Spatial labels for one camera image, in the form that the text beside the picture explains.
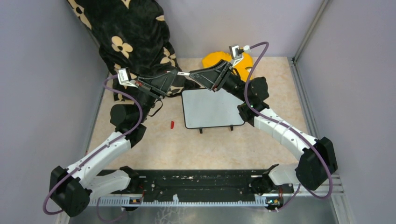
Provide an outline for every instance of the robotic arm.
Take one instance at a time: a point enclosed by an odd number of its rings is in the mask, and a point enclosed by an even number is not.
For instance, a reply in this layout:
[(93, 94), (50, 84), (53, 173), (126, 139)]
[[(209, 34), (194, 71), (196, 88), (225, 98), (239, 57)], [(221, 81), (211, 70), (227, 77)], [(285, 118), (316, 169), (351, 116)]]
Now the robotic arm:
[[(242, 52), (248, 51), (250, 48), (245, 46), (240, 49), (238, 45), (234, 45), (230, 47), (230, 50), (233, 59), (231, 63), (221, 60), (210, 68), (194, 70), (190, 73), (173, 70), (156, 77), (140, 76), (133, 80), (128, 69), (120, 69), (118, 73), (119, 83), (141, 90), (136, 100), (141, 105), (142, 114), (140, 114), (141, 112), (136, 105), (114, 105), (111, 109), (110, 122), (115, 125), (115, 132), (83, 159), (65, 169), (57, 167), (52, 171), (50, 190), (56, 185), (57, 189), (50, 195), (50, 198), (70, 217), (73, 217), (80, 214), (90, 200), (112, 192), (123, 190), (129, 193), (142, 193), (139, 186), (142, 185), (144, 177), (139, 176), (136, 171), (129, 167), (122, 167), (104, 176), (98, 176), (98, 174), (112, 160), (135, 146), (143, 138), (146, 130), (143, 124), (139, 124), (130, 133), (128, 131), (136, 125), (140, 116), (144, 121), (155, 103), (165, 97), (176, 75), (189, 76), (211, 91), (224, 89), (242, 100), (244, 103), (238, 106), (242, 119), (270, 134), (295, 156), (299, 161), (298, 164), (274, 165), (263, 174), (265, 176), (263, 181), (265, 181), (269, 190), (289, 183), (301, 183), (307, 189), (316, 190), (327, 179), (328, 175), (318, 157), (306, 142), (292, 132), (292, 129), (299, 132), (306, 141), (316, 148), (331, 174), (337, 170), (332, 142), (326, 137), (318, 140), (293, 128), (270, 109), (264, 103), (264, 100), (269, 97), (268, 86), (264, 77), (254, 78), (250, 81), (247, 87), (247, 99), (252, 108), (260, 111), (271, 120), (257, 116), (252, 112), (244, 97), (245, 82), (241, 81), (232, 72), (233, 66), (240, 61)], [(119, 139), (110, 144), (110, 141), (115, 138)]]

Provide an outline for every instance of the gray floor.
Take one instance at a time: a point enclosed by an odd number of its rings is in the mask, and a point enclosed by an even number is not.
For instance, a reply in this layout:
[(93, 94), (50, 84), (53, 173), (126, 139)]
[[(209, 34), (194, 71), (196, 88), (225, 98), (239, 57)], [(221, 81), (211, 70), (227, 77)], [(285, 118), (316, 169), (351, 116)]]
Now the gray floor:
[[(120, 208), (100, 208), (104, 219), (113, 219)], [(96, 208), (88, 207), (82, 214), (71, 219), (70, 224), (101, 224)], [(139, 208), (129, 212), (120, 224), (336, 224), (331, 200), (312, 197), (295, 198), (279, 213), (237, 207), (216, 208)]]

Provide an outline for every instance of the white wall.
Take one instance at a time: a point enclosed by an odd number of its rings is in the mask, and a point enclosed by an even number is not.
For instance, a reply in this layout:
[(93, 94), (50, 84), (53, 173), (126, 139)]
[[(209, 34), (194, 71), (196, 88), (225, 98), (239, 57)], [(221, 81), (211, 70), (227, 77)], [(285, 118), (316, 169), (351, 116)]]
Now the white wall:
[(396, 1), (334, 0), (298, 62), (356, 223), (395, 223)]
[(322, 0), (157, 0), (178, 57), (268, 41), (268, 56), (295, 55)]
[(0, 71), (0, 223), (54, 223), (51, 170), (83, 156), (107, 68), (67, 1), (3, 0)]

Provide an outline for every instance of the floor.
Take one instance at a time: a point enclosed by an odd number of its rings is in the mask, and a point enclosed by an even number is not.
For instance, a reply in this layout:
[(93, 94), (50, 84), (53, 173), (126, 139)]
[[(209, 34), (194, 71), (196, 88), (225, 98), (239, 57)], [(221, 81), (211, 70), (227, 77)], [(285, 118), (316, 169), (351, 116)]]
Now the floor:
[[(202, 68), (200, 58), (178, 59), (183, 71)], [(286, 57), (264, 57), (254, 77), (265, 76), (269, 98), (265, 101), (280, 117), (306, 132), (303, 113)], [(266, 133), (249, 124), (235, 127), (186, 129), (180, 97), (166, 98), (156, 116), (147, 119), (146, 133), (135, 147), (111, 162), (107, 168), (129, 166), (133, 169), (259, 169), (276, 163), (297, 160)], [(105, 140), (114, 126), (110, 109), (116, 104), (105, 91), (89, 151)], [(175, 122), (170, 129), (171, 121)]]

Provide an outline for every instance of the yellow bag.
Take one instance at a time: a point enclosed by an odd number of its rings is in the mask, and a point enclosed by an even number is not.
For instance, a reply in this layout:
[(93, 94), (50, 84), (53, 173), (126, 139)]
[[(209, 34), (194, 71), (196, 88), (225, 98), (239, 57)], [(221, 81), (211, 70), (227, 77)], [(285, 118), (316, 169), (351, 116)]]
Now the yellow bag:
[[(253, 66), (253, 58), (245, 52), (242, 55), (243, 59), (234, 68), (238, 71), (240, 79), (246, 82)], [(210, 53), (202, 59), (202, 66), (209, 68), (217, 64), (221, 59), (230, 62), (231, 55), (222, 51)]]

